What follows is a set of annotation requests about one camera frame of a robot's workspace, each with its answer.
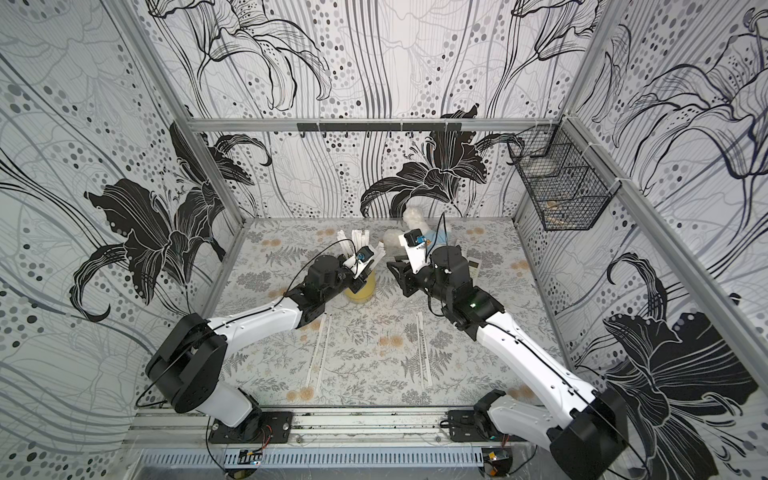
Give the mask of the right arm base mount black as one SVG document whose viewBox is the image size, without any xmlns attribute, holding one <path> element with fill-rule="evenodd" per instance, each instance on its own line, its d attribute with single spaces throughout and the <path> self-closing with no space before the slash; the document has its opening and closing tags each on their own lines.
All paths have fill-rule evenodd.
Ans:
<svg viewBox="0 0 768 480">
<path fill-rule="evenodd" d="M 488 413 L 491 404 L 506 396 L 507 394 L 502 390 L 494 389 L 484 395 L 469 410 L 449 410 L 446 413 L 447 418 L 440 421 L 439 427 L 446 429 L 450 439 L 456 443 L 486 441 L 506 444 L 509 441 L 522 442 L 522 437 L 502 433 L 491 422 Z"/>
</svg>

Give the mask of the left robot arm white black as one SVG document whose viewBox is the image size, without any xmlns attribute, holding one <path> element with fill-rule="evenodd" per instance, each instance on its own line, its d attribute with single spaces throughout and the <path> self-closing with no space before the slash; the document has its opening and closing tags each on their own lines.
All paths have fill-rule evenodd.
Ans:
<svg viewBox="0 0 768 480">
<path fill-rule="evenodd" d="M 343 291 L 359 291 L 378 263 L 368 248 L 349 259 L 320 255 L 304 280 L 274 302 L 226 317 L 183 317 L 145 368 L 151 385 L 178 413 L 197 411 L 222 426 L 256 428 L 259 406 L 220 380 L 224 361 L 272 335 L 312 323 Z"/>
</svg>

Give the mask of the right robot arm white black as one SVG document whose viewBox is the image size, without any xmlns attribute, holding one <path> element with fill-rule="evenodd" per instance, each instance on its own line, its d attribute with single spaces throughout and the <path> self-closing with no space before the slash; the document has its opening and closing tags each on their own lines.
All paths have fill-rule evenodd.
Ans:
<svg viewBox="0 0 768 480">
<path fill-rule="evenodd" d="M 436 299 L 444 318 L 499 357 L 541 401 L 533 406 L 504 392 L 487 394 L 476 403 L 475 416 L 488 433 L 520 437 L 549 451 L 571 479 L 609 472 L 629 446 L 625 401 L 579 378 L 539 346 L 500 301 L 474 283 L 460 247 L 409 247 L 387 268 L 404 296 L 422 291 Z"/>
</svg>

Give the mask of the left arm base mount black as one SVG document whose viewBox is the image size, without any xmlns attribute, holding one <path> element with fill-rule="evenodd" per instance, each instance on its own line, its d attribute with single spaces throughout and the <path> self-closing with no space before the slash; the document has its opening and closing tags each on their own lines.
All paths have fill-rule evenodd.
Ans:
<svg viewBox="0 0 768 480">
<path fill-rule="evenodd" d="M 208 433 L 212 444 L 286 444 L 289 441 L 294 414 L 289 410 L 253 411 L 237 427 L 228 427 L 215 420 Z"/>
</svg>

